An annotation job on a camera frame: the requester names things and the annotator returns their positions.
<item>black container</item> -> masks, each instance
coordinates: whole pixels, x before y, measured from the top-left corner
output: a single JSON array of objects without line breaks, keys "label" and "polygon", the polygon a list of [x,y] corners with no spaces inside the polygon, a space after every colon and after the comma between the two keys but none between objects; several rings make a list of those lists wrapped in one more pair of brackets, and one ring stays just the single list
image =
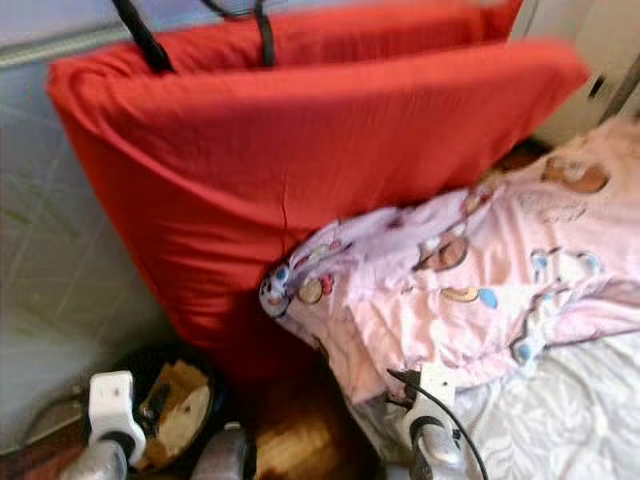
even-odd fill
[{"label": "black container", "polygon": [[191,444],[172,462],[142,473],[130,469],[130,477],[144,477],[164,470],[175,470],[181,474],[191,472],[209,439],[221,430],[226,422],[233,419],[229,391],[222,374],[213,367],[205,355],[189,345],[183,343],[148,345],[125,355],[113,365],[111,370],[129,370],[133,375],[133,408],[137,411],[140,404],[147,398],[164,364],[173,364],[177,360],[183,360],[196,367],[209,379],[208,385],[212,395],[205,418]]}]

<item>black cable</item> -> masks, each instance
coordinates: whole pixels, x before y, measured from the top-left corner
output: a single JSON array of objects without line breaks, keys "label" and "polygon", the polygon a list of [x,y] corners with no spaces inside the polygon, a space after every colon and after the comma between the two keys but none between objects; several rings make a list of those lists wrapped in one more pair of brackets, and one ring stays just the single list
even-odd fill
[{"label": "black cable", "polygon": [[480,468],[480,473],[482,474],[483,480],[489,480],[489,476],[487,475],[487,469],[484,466],[484,462],[482,461],[482,457],[480,456],[480,452],[478,452],[478,449],[476,448],[475,443],[473,443],[473,440],[471,440],[471,437],[469,436],[467,431],[464,429],[464,427],[462,426],[462,424],[460,423],[458,418],[455,416],[455,414],[449,409],[449,407],[447,407],[444,403],[442,403],[436,397],[434,397],[429,392],[427,392],[420,385],[416,385],[412,381],[403,378],[397,372],[394,372],[393,370],[389,370],[389,369],[387,370],[387,372],[389,372],[389,375],[391,375],[393,378],[395,378],[396,380],[404,383],[409,388],[414,389],[416,392],[421,393],[422,395],[427,397],[429,400],[431,400],[433,403],[438,405],[442,410],[444,410],[444,412],[449,416],[449,418],[451,418],[453,423],[456,424],[456,427],[458,427],[458,430],[460,430],[460,433],[462,433],[462,436],[464,437],[464,439],[469,444],[469,447],[471,448],[471,451],[473,452],[473,456],[475,457],[476,462],[478,463],[478,467]]},{"label": "black cable", "polygon": [[262,66],[273,67],[276,64],[273,30],[271,29],[269,17],[267,17],[264,12],[264,0],[255,0],[253,9],[241,10],[239,12],[227,10],[215,3],[213,0],[200,0],[200,2],[202,2],[202,4],[209,10],[227,21],[237,22],[254,16],[258,23],[260,37],[262,38]]}]

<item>red fabric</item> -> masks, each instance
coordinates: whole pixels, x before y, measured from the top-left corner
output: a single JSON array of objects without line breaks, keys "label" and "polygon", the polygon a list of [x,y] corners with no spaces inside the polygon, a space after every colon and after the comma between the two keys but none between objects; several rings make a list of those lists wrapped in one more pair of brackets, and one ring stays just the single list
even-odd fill
[{"label": "red fabric", "polygon": [[476,181],[586,79],[558,45],[454,48],[504,38],[515,3],[277,16],[269,71],[254,22],[169,33],[177,75],[119,45],[57,62],[49,93],[178,332],[262,379],[307,355],[259,313],[274,262],[335,218]]}]

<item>brown object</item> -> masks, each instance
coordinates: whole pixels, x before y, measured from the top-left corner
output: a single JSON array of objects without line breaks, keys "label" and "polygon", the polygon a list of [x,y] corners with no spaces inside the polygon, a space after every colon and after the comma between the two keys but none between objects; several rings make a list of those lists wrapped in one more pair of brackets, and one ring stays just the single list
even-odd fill
[{"label": "brown object", "polygon": [[516,145],[488,172],[520,170],[531,165],[538,158],[549,153],[550,150],[547,146],[533,140],[524,140]]},{"label": "brown object", "polygon": [[198,387],[160,423],[156,439],[162,443],[169,458],[181,455],[194,441],[207,419],[210,400],[209,387]]},{"label": "brown object", "polygon": [[242,397],[244,409],[253,417],[256,479],[375,478],[378,458],[319,356],[302,375],[256,385]]},{"label": "brown object", "polygon": [[597,193],[609,183],[609,174],[596,164],[584,165],[552,156],[547,160],[542,180],[556,182],[576,193]]},{"label": "brown object", "polygon": [[57,480],[62,471],[82,453],[84,427],[73,423],[21,452],[0,456],[2,480]]},{"label": "brown object", "polygon": [[[207,377],[200,370],[182,360],[176,361],[174,365],[165,363],[158,374],[158,378],[156,378],[155,383],[151,387],[147,398],[140,404],[139,409],[140,411],[144,411],[149,404],[149,399],[156,391],[163,385],[169,385],[169,394],[160,413],[160,419],[158,420],[159,427],[166,422],[168,416],[171,415],[176,408],[179,408],[180,405],[189,398],[189,395],[197,389],[206,386],[207,383]],[[143,472],[150,468],[164,467],[175,457],[176,455],[169,455],[167,453],[165,445],[159,439],[149,438],[144,455],[136,464],[135,468]]]}]

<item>black handle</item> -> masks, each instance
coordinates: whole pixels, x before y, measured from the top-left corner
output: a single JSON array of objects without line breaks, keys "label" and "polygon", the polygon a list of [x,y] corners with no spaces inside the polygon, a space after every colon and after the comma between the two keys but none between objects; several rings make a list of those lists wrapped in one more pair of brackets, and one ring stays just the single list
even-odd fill
[{"label": "black handle", "polygon": [[602,88],[602,86],[604,85],[604,82],[606,81],[606,78],[604,75],[598,75],[598,78],[596,78],[596,81],[593,82],[593,86],[591,87],[591,90],[589,91],[589,99],[594,99],[596,98],[596,95],[598,95],[598,92],[600,91],[600,89]]},{"label": "black handle", "polygon": [[[273,41],[273,30],[269,18],[264,13],[264,0],[256,0],[255,8],[252,11],[241,13],[231,13],[228,10],[217,5],[212,0],[200,0],[211,11],[224,18],[225,20],[243,20],[247,19],[253,13],[258,22],[260,36],[262,37],[262,62],[265,67],[273,67],[275,65],[275,47]],[[131,33],[133,41],[138,45],[146,62],[156,73],[174,72],[175,69],[171,65],[171,60],[164,47],[154,38],[153,33],[147,28],[138,10],[133,6],[130,0],[112,0],[113,5],[118,11],[118,16],[122,23]]]},{"label": "black handle", "polygon": [[175,72],[173,65],[171,65],[171,60],[169,60],[169,55],[153,37],[133,4],[129,0],[112,1],[118,11],[120,20],[131,33],[133,41],[140,47],[145,60],[153,71],[156,73]]}]

